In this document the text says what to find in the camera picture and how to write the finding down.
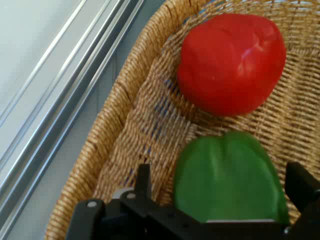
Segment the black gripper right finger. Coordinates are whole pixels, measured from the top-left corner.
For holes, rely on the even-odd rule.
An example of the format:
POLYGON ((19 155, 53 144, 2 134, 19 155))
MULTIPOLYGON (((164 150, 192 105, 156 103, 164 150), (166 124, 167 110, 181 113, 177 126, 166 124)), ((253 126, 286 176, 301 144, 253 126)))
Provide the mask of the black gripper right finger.
POLYGON ((300 163, 286 165, 284 189, 300 213, 289 228, 288 240, 318 240, 320 238, 320 181, 300 163))

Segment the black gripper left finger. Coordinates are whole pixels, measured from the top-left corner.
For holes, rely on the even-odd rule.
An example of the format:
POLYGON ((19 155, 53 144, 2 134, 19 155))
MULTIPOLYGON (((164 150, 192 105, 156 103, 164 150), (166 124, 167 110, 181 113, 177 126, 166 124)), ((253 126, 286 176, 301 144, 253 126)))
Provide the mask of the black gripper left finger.
POLYGON ((80 201, 73 212, 67 240, 204 240, 198 221, 173 206, 151 199, 151 169, 140 164, 136 183, 119 198, 105 203, 91 198, 80 201))

